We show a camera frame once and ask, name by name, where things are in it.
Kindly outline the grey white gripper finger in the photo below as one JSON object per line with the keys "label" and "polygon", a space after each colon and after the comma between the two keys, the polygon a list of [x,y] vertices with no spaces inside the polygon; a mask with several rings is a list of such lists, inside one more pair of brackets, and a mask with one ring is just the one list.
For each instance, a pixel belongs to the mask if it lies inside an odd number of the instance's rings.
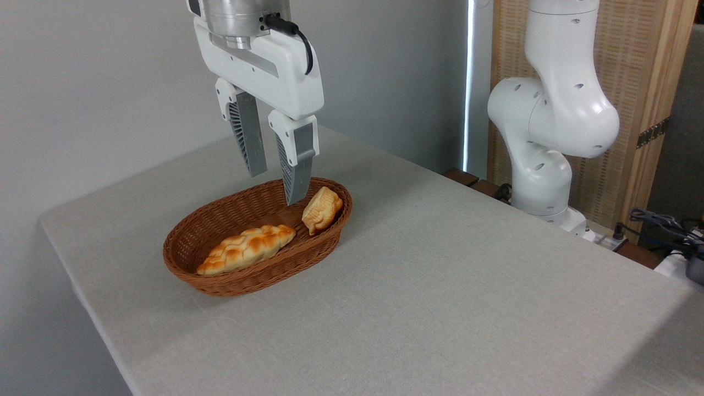
{"label": "grey white gripper finger", "polygon": [[291,206],[306,196],[314,156],[320,154],[317,118],[311,115],[302,120],[292,120],[284,113],[273,110],[267,119],[277,136],[286,201]]}
{"label": "grey white gripper finger", "polygon": [[251,177],[266,172],[266,153],[256,98],[224,78],[216,82],[222,118],[231,125],[234,137]]}

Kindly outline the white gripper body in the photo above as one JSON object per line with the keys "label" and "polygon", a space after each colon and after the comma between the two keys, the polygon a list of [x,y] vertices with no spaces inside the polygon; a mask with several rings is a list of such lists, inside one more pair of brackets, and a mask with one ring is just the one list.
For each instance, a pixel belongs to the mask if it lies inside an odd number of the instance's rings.
{"label": "white gripper body", "polygon": [[288,1],[188,1],[208,69],[294,120],[324,105],[317,58]]}

